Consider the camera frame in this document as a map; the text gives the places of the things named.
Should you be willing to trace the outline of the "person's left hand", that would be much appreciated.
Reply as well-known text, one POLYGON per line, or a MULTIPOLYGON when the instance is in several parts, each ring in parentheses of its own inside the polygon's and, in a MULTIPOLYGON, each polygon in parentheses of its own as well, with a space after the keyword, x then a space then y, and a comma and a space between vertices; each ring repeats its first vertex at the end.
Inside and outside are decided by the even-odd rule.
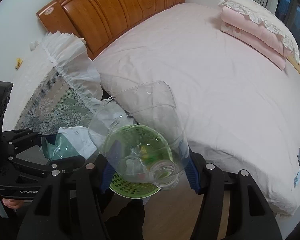
POLYGON ((15 199, 2 199, 3 204, 10 209, 19 209, 23 206, 23 200, 15 200, 15 199))

